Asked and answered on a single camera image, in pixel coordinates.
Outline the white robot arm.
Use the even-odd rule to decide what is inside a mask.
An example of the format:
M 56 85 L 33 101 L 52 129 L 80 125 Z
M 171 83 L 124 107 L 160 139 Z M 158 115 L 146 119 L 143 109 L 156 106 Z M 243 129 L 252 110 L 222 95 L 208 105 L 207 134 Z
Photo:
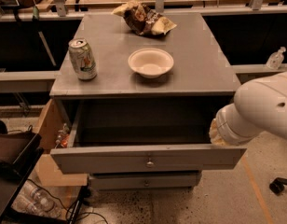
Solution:
M 266 131 L 287 140 L 287 72 L 241 85 L 209 130 L 211 143 L 241 146 Z

